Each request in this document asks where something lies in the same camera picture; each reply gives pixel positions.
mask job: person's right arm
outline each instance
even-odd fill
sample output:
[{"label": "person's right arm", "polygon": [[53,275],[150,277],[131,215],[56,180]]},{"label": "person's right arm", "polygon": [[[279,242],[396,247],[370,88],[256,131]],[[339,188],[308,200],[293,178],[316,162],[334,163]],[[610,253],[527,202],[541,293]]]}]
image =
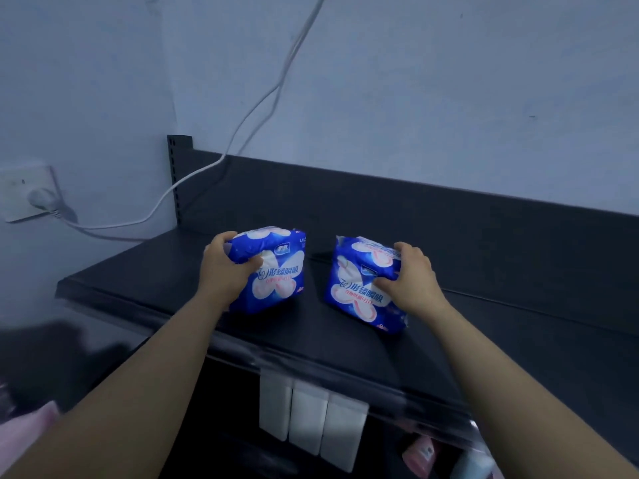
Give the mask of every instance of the person's right arm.
[{"label": "person's right arm", "polygon": [[419,248],[403,242],[395,248],[402,257],[399,278],[375,285],[441,341],[506,478],[639,478],[627,459],[449,304]]}]

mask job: wall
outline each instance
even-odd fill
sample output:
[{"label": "wall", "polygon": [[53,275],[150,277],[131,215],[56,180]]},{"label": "wall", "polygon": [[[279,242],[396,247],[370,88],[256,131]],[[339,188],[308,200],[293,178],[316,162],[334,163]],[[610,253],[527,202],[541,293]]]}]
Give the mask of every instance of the wall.
[{"label": "wall", "polygon": [[[0,165],[44,161],[80,223],[139,218],[170,184],[175,117],[153,0],[0,1]],[[174,226],[169,199],[147,224]],[[0,223],[0,326],[67,320],[90,347],[140,336],[63,308],[56,282],[136,241],[95,239],[52,217]]]},{"label": "wall", "polygon": [[[180,132],[223,151],[314,3],[167,0]],[[326,0],[244,155],[639,215],[637,19],[639,0]]]}]

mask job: wall socket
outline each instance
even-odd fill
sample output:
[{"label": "wall socket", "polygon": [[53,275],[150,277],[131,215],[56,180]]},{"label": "wall socket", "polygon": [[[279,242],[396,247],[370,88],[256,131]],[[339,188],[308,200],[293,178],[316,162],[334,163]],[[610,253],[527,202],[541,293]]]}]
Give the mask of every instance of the wall socket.
[{"label": "wall socket", "polygon": [[35,188],[58,193],[50,166],[0,169],[0,212],[5,222],[16,222],[46,213],[27,201],[27,195]]}]

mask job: sanitary pad package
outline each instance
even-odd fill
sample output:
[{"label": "sanitary pad package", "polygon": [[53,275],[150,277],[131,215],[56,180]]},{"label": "sanitary pad package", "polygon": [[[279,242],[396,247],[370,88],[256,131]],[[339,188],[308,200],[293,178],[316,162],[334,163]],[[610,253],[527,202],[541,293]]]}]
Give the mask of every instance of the sanitary pad package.
[{"label": "sanitary pad package", "polygon": [[236,264],[243,264],[254,255],[264,259],[240,297],[231,303],[230,311],[259,312],[304,289],[304,232],[264,227],[240,233],[224,246]]},{"label": "sanitary pad package", "polygon": [[406,313],[372,284],[376,277],[397,279],[400,266],[395,249],[364,237],[337,237],[326,301],[380,330],[403,330]]}]

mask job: pink and white pattern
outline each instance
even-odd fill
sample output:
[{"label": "pink and white pattern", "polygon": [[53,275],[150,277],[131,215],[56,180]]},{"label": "pink and white pattern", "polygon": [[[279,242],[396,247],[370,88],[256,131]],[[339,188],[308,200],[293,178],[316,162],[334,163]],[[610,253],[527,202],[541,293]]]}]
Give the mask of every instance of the pink and white pattern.
[{"label": "pink and white pattern", "polygon": [[[355,314],[363,321],[375,321],[377,310],[375,306],[372,305],[372,301],[357,292],[347,289],[351,283],[362,285],[362,275],[357,265],[343,255],[337,257],[337,265],[339,265],[337,277],[341,285],[333,284],[330,289],[330,295],[333,296],[333,299],[338,303],[352,304]],[[363,288],[373,290],[382,295],[381,303],[378,304],[379,306],[386,306],[390,303],[389,295],[379,290],[379,288],[375,287],[372,283],[364,285]]]},{"label": "pink and white pattern", "polygon": [[242,232],[237,234],[234,239],[237,237],[241,237],[242,235],[246,235],[249,239],[258,240],[263,239],[264,237],[268,237],[269,234],[278,234],[283,237],[288,237],[291,234],[290,230],[280,229],[279,227],[262,227],[261,229],[249,230],[248,232]]},{"label": "pink and white pattern", "polygon": [[355,242],[351,245],[351,247],[358,252],[370,252],[372,261],[375,265],[379,265],[380,267],[390,267],[393,265],[393,258],[400,260],[399,252],[396,250],[383,247],[377,242],[373,242],[372,240],[368,240],[363,237],[358,238],[360,241]]},{"label": "pink and white pattern", "polygon": [[[277,264],[276,255],[270,250],[263,250],[260,254],[264,263],[258,269],[258,277],[253,280],[253,295],[258,299],[266,299],[273,291],[276,291],[277,295],[283,299],[290,297],[295,292],[297,283],[293,280],[302,273],[302,266],[304,265],[304,252],[298,250],[291,257],[285,261],[280,267]],[[291,273],[275,274],[268,277],[269,270],[271,269],[293,269],[297,267]]]}]

